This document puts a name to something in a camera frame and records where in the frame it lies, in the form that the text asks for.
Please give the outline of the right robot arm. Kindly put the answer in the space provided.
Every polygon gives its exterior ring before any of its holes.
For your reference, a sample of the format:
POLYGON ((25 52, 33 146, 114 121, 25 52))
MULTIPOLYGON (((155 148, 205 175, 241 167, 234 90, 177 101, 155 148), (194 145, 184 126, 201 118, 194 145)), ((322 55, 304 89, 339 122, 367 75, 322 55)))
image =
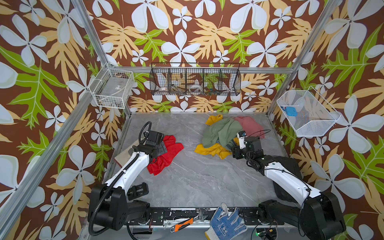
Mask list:
POLYGON ((310 240, 328 240, 346 231, 334 194, 323 193, 306 183, 298 164, 289 158, 265 155, 259 137, 248 137, 240 131, 237 138, 239 143, 232 148, 233 157, 246 160, 248 167, 274 182, 276 192, 283 191, 298 204, 298 207, 291 207, 276 200, 264 201, 257 211, 260 223, 292 225, 310 240))

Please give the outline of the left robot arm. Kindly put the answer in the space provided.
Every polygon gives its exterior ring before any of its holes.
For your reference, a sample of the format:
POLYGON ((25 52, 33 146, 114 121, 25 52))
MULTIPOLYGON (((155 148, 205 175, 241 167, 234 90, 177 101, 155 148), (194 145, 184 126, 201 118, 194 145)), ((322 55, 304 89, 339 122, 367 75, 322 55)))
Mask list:
POLYGON ((157 157, 165 154, 164 134, 151 130, 148 121, 139 133, 139 144, 133 146, 131 158, 104 184, 93 187, 88 213, 89 234, 98 236, 109 229, 118 231, 131 221, 146 224, 150 219, 150 204, 128 201, 133 182, 157 157))

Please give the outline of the red cloth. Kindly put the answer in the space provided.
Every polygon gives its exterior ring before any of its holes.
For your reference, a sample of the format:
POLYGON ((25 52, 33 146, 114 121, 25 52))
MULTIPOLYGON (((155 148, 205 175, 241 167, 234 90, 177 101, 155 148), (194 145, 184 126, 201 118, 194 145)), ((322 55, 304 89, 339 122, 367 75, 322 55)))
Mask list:
POLYGON ((167 153, 157 157, 153 163, 147 166, 149 173, 154 176, 160 174, 164 168, 170 166, 173 159, 184 149, 182 143, 176 142, 175 136, 165 136, 164 143, 167 153))

